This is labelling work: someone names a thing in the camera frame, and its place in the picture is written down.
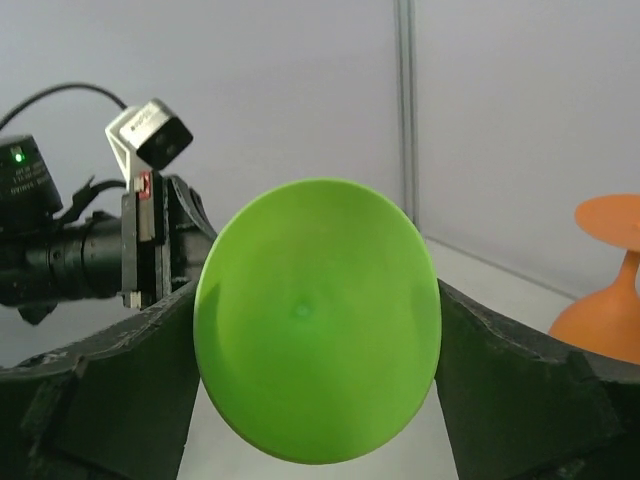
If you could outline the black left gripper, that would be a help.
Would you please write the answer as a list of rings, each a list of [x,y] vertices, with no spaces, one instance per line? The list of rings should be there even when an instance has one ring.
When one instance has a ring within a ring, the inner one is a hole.
[[[177,175],[143,172],[122,198],[121,295],[147,308],[199,279],[217,233],[200,195]]]

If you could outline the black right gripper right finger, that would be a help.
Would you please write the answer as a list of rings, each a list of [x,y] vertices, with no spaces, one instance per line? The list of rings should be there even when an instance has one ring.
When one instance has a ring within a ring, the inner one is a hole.
[[[436,384],[459,478],[638,478],[638,366],[439,288]]]

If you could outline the orange plastic wine glass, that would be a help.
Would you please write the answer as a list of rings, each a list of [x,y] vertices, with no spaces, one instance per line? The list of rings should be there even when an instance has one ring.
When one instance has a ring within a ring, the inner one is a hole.
[[[614,281],[569,305],[549,335],[608,358],[639,363],[639,196],[611,194],[584,201],[576,224],[591,237],[625,251]]]

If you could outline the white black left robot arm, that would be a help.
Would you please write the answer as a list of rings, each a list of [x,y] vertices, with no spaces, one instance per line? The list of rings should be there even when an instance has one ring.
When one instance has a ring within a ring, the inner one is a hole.
[[[1,141],[1,303],[32,325],[62,302],[121,297],[143,310],[199,278],[216,233],[199,194],[144,171],[121,212],[85,213],[122,180],[88,180],[64,207],[31,135]]]

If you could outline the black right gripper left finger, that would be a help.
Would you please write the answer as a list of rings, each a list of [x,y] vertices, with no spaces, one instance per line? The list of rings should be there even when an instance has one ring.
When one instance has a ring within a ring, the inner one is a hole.
[[[195,289],[2,369],[2,478],[176,478],[199,384]]]

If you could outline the green plastic wine glass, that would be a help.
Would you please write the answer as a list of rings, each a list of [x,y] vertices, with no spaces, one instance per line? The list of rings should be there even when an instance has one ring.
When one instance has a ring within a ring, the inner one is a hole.
[[[344,179],[246,205],[215,240],[194,304],[212,404],[243,440],[300,464],[352,460],[401,432],[434,382],[441,337],[422,235]]]

